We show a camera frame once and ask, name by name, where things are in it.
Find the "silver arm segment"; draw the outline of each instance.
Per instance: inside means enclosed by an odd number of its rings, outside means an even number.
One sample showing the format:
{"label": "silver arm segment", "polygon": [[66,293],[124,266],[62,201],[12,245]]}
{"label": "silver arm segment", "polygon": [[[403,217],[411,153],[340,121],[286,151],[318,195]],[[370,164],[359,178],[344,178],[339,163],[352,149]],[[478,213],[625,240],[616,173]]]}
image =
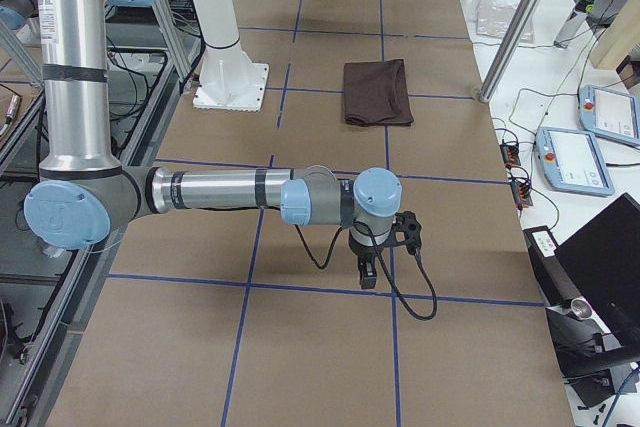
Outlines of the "silver arm segment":
{"label": "silver arm segment", "polygon": [[272,208],[289,224],[349,229],[351,249],[373,262],[378,246],[391,241],[400,207],[400,182],[387,170],[369,169],[350,181],[324,167],[123,168],[110,149],[105,1],[38,0],[50,154],[39,166],[44,182],[25,199],[36,235],[81,249],[136,218],[174,208]]}

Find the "black band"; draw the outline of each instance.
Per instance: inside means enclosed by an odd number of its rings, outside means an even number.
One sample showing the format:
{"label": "black band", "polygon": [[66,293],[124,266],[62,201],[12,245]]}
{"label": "black band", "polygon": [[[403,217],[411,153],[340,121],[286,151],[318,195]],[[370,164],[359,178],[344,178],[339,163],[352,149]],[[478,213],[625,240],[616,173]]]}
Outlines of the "black band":
{"label": "black band", "polygon": [[173,206],[176,209],[188,209],[186,205],[184,205],[184,199],[182,198],[182,178],[184,177],[186,172],[176,172],[171,177],[171,202],[173,202]]}
{"label": "black band", "polygon": [[49,180],[94,180],[106,179],[122,174],[122,167],[102,170],[47,170],[40,169],[40,175]]}
{"label": "black band", "polygon": [[147,178],[144,181],[144,200],[147,201],[147,207],[154,214],[159,214],[160,211],[156,209],[156,203],[153,200],[153,179],[156,176],[156,172],[160,167],[153,167],[147,174]]}
{"label": "black band", "polygon": [[102,84],[106,84],[107,71],[103,69],[90,69],[89,67],[44,64],[42,66],[42,78],[44,80],[57,80],[61,82],[79,80],[84,82],[100,82]]}
{"label": "black band", "polygon": [[267,169],[256,170],[256,205],[260,208],[269,207],[267,204]]}
{"label": "black band", "polygon": [[353,227],[354,203],[353,203],[353,181],[340,181],[340,226],[343,229]]}
{"label": "black band", "polygon": [[136,192],[136,198],[137,198],[138,204],[136,205],[136,213],[133,214],[133,217],[131,217],[131,220],[133,220],[140,213],[140,207],[142,207],[142,194],[140,193],[140,188],[138,187],[138,183],[136,182],[136,179],[134,179],[129,172],[127,172],[126,170],[123,170],[122,175],[124,176],[125,179],[131,182],[133,190],[135,190]]}
{"label": "black band", "polygon": [[225,50],[225,49],[230,49],[231,47],[235,47],[236,45],[238,45],[240,43],[240,37],[238,37],[238,40],[236,40],[233,44],[229,44],[225,47],[216,47],[215,45],[211,45],[211,44],[207,44],[207,42],[205,42],[205,44],[207,45],[207,47],[211,47],[212,49],[216,49],[216,50]]}

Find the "brown cloth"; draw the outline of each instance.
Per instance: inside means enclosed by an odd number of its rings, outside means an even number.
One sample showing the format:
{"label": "brown cloth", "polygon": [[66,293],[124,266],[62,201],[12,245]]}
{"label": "brown cloth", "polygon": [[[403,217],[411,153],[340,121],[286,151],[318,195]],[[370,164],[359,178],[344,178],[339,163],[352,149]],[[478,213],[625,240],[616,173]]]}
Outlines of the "brown cloth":
{"label": "brown cloth", "polygon": [[344,121],[361,127],[413,123],[404,60],[344,64]]}

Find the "white label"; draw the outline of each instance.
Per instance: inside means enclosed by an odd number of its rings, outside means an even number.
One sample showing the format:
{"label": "white label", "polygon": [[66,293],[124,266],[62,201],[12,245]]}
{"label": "white label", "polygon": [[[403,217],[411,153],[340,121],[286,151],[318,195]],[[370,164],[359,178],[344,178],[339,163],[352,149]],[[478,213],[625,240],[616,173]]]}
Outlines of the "white label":
{"label": "white label", "polygon": [[57,44],[56,6],[53,0],[38,0],[40,37],[43,44]]}
{"label": "white label", "polygon": [[538,244],[538,248],[542,252],[542,255],[545,257],[553,257],[555,255],[556,244],[553,243],[548,232],[534,232],[533,240]]}
{"label": "white label", "polygon": [[596,90],[596,125],[599,129],[636,137],[633,125],[633,106],[626,95]]}
{"label": "white label", "polygon": [[601,188],[604,181],[596,165],[589,138],[573,132],[551,132],[560,175],[565,184]]}

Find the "white table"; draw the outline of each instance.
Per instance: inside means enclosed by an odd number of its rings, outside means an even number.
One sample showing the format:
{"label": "white table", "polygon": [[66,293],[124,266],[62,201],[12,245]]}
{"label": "white table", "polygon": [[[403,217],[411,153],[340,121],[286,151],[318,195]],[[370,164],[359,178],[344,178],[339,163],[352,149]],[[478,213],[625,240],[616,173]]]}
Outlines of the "white table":
{"label": "white table", "polygon": [[[500,0],[503,2],[517,3],[519,0]],[[467,17],[467,28],[473,42],[496,43],[499,39],[493,39],[476,34],[476,23],[471,20],[469,12],[469,0],[461,0],[465,16]],[[533,44],[521,44],[517,49],[505,76],[503,77],[496,94],[491,99],[491,114],[496,119],[501,119],[506,123],[506,127],[514,131],[521,142],[533,141],[533,136],[527,131],[509,122],[508,117],[513,109],[518,92],[522,88],[530,88],[545,94],[555,94],[557,92],[576,93],[580,82],[582,70],[594,36],[587,32],[588,26],[584,24],[578,33],[586,32],[582,36],[574,39],[569,47],[558,49],[555,47],[531,49],[525,46],[549,46],[553,45],[560,27],[564,24],[569,12],[574,5],[573,0],[542,0],[533,17],[533,30],[535,42]],[[497,46],[487,46],[474,44],[474,53],[480,75],[484,79],[489,70],[491,62],[498,50]],[[563,82],[571,67],[573,70]],[[615,71],[597,70],[586,64],[584,79],[581,85],[594,84],[606,86],[620,81],[620,77]],[[627,92],[622,83],[611,87],[621,92]],[[570,129],[581,129],[578,119],[577,97],[556,97],[553,99],[548,115],[544,115],[549,103],[548,99],[533,93],[523,92],[518,102],[513,120],[536,131],[542,121],[543,126],[563,127]],[[504,127],[500,120],[494,120],[496,128]],[[502,138],[503,132],[498,131],[498,139]],[[612,163],[632,163],[640,162],[640,152],[629,147],[614,144],[599,139],[600,147],[605,160]],[[610,174],[616,188],[616,194],[612,197],[599,198],[586,195],[566,194],[553,191],[544,179],[537,159],[531,164],[532,144],[520,146],[520,157],[523,167],[532,173],[533,187],[548,195],[560,210],[560,220],[553,230],[558,242],[564,242],[575,233],[580,227],[591,220],[596,214],[602,211],[607,205],[624,192],[629,192],[634,198],[640,200],[640,168],[610,169]],[[556,213],[554,207],[540,195],[533,193],[534,206],[525,209],[521,217],[522,228],[535,227],[539,225],[552,225],[555,222]],[[578,411],[576,406],[580,404],[575,393],[568,389],[568,395],[572,401],[572,410],[576,425],[592,425],[595,417],[595,409],[592,411]],[[600,425],[604,416],[600,415]],[[609,426],[617,423],[630,423],[637,425],[640,420],[640,394],[625,395],[619,401],[613,417],[609,421]]]}

